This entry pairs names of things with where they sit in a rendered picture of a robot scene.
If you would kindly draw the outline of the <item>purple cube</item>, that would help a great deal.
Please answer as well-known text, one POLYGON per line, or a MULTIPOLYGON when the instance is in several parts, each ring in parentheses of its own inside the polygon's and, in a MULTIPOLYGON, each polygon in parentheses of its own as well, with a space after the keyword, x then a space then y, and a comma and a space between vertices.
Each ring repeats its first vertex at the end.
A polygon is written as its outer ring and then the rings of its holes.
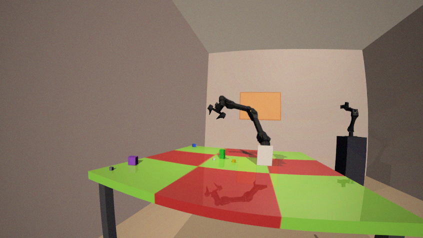
POLYGON ((128 157, 128 165, 136 166, 138 164, 138 156, 131 155, 128 157))

